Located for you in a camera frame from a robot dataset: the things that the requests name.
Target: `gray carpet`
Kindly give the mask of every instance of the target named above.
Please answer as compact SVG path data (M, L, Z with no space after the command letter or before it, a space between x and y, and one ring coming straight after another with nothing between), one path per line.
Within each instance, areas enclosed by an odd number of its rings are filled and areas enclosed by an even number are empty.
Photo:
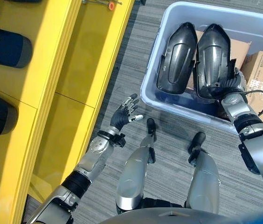
M93 133L109 125L112 113L124 96L134 92L139 94L163 12L173 2L147 0L145 6L141 6L139 1L135 2ZM263 13L263 0L194 2ZM194 172L187 162L187 147L198 131L204 131L207 138L203 146L216 161L221 176L219 213L237 217L263 210L262 179L246 169L237 147L239 140L236 135L152 109L143 102L139 103L138 113L143 114L145 119L154 118L159 126L155 143L157 162L148 167L144 191L146 197L184 203ZM126 134L126 146L115 148L102 174L83 196L73 214L77 224L99 223L116 215L116 185L125 160L145 136L145 120L129 124L122 131ZM36 205L37 202L29 197L24 219L27 219Z

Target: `yellow cabinet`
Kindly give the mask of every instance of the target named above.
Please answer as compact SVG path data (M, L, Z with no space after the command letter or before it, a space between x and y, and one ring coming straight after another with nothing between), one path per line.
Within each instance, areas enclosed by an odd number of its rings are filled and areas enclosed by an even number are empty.
M36 109L2 92L0 98L20 111L14 130L0 135L0 223L8 223L15 212Z
M94 109L55 93L30 188L43 201L71 173L87 142Z
M33 45L27 67L0 65L0 97L19 113L0 136L0 224L20 223L27 193L43 201L85 153L134 0L122 3L0 0L0 29Z

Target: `white plastic bin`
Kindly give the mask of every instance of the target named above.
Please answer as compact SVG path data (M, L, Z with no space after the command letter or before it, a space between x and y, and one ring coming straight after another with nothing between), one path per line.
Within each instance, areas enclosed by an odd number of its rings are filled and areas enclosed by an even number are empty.
M199 102L193 91L171 95L161 92L156 86L167 41L179 25L187 21L199 31L204 31L212 23L221 24L230 38L252 41L249 54L263 50L263 14L182 1L173 3L163 15L141 86L141 98L149 106L236 133L229 121L215 117L217 106Z

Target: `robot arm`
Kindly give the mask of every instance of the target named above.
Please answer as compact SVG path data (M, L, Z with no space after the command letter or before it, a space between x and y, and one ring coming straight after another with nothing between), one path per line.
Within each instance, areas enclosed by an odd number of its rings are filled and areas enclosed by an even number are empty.
M263 122L239 93L228 94L221 104L239 134L247 168L263 177Z
M140 120L142 115L131 114L137 109L135 105L137 95L129 96L115 111L111 118L111 125L100 130L97 137L90 143L85 156L79 161L72 173L58 186L50 196L34 212L27 224L72 224L73 212L88 187L100 175L107 159L111 156L115 146L125 145L124 134L120 134L122 127L132 121Z

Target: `black glove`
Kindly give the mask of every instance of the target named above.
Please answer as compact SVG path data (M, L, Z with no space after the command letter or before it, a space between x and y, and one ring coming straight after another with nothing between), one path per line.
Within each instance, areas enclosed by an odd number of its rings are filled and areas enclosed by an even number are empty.
M131 116L131 114L138 108L136 105L139 102L139 100L136 99L137 97L138 95L134 93L122 102L120 107L114 112L111 118L111 126L121 131L124 125L135 120L141 120L143 118L143 115Z

